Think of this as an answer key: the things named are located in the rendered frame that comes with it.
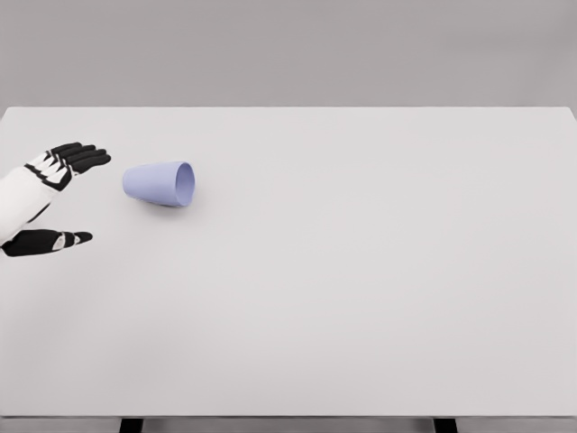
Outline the lavender plastic cup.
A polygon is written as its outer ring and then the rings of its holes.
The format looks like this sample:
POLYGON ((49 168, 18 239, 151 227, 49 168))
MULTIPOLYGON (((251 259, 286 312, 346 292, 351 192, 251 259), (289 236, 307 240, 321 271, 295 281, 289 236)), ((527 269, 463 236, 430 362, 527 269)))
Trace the lavender plastic cup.
POLYGON ((186 207, 192 201, 196 178, 188 162, 166 161, 127 169, 122 183, 130 198, 167 207, 186 207))

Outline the white black-striped left robot hand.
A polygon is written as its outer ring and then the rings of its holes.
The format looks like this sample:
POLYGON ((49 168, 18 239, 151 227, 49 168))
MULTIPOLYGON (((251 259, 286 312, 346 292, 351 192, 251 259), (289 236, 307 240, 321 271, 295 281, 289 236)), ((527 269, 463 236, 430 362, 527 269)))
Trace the white black-striped left robot hand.
POLYGON ((0 179, 0 251, 8 257, 60 252, 86 244, 89 232, 29 229, 77 176, 112 160, 94 144, 65 143, 49 148, 0 179))

